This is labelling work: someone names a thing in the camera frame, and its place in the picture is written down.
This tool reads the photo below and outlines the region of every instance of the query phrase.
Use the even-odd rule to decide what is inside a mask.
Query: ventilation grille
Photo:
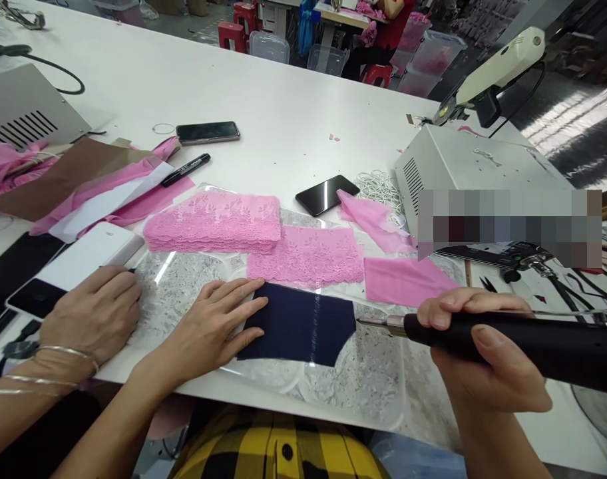
[[[0,125],[0,143],[8,143],[16,150],[24,150],[31,143],[46,138],[57,130],[41,111],[36,110]]]
[[[408,185],[410,200],[412,201],[415,215],[419,215],[419,190],[423,189],[423,184],[421,183],[421,177],[419,176],[414,157],[410,158],[408,163],[403,167],[403,175],[405,177],[405,183]]]

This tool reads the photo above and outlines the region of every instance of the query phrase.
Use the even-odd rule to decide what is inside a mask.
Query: red stool
[[[244,2],[235,3],[232,22],[243,26],[246,36],[250,35],[251,32],[257,30],[257,7]]]
[[[366,65],[359,81],[375,85],[377,80],[381,79],[383,80],[383,88],[387,88],[390,84],[390,77],[392,77],[391,65]]]
[[[220,22],[219,30],[219,46],[223,49],[230,50],[230,41],[235,42],[235,51],[239,53],[248,53],[246,49],[246,36],[244,28],[238,23]]]

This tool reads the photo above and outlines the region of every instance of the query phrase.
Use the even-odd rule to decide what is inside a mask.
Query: hand
[[[92,355],[100,365],[108,361],[124,347],[139,320],[142,289],[135,279],[121,266],[99,268],[62,296],[46,316],[39,333],[40,344],[81,351]],[[43,350],[37,357],[52,357],[53,353]]]
[[[168,338],[142,360],[142,371],[156,371],[168,392],[191,379],[228,364],[243,348],[264,335],[258,327],[228,335],[268,304],[259,297],[241,304],[263,286],[263,279],[213,281],[205,285],[194,304]]]
[[[445,330],[450,327],[451,313],[499,309],[519,310],[530,315],[532,311],[519,296],[464,287],[428,299],[419,307],[417,316],[424,327]],[[472,336],[477,350],[490,366],[431,349],[453,404],[494,412],[546,412],[552,408],[543,376],[512,340],[487,325],[474,326]]]

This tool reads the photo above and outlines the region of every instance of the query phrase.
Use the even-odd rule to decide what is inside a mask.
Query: worker
[[[345,79],[358,81],[364,65],[388,65],[399,46],[405,24],[415,7],[415,0],[379,0],[379,6],[381,4],[389,22],[377,24],[377,37],[372,47],[357,47],[352,50],[341,73]]]
[[[262,279],[236,279],[205,285],[165,342],[133,368],[53,477],[130,478],[151,418],[164,398],[186,381],[225,365],[264,334],[252,327],[229,340],[231,331],[268,303],[265,297],[242,303],[263,284]],[[0,451],[53,406],[46,393],[64,394],[65,383],[87,377],[93,361],[107,360],[124,345],[136,323],[139,292],[130,273],[101,268],[57,303],[44,322],[41,343],[82,355],[66,350],[46,355],[49,350],[41,349],[12,371],[60,383],[28,386],[32,391],[39,387],[43,395],[0,395]],[[447,329],[451,313],[497,309],[530,311],[514,295],[460,288],[427,300],[418,316],[424,327]],[[431,351],[459,425],[468,477],[550,479],[514,417],[515,412],[551,408],[544,379],[496,329],[478,325],[473,337],[490,366]],[[12,378],[0,381],[0,389],[22,389]],[[203,426],[187,440],[169,477],[388,477],[366,445],[342,424],[232,405],[202,419]],[[16,456],[16,462],[22,461]]]

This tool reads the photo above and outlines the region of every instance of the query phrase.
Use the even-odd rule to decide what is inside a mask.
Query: phone screen
[[[319,183],[295,196],[296,200],[312,215],[319,216],[326,210],[339,204],[337,190],[343,190],[352,196],[359,193],[359,188],[342,175]]]
[[[7,310],[6,298],[38,274],[59,252],[64,243],[49,235],[24,233],[0,256],[0,319]]]
[[[177,136],[180,142],[210,140],[217,138],[235,138],[239,130],[235,122],[201,123],[177,126]]]

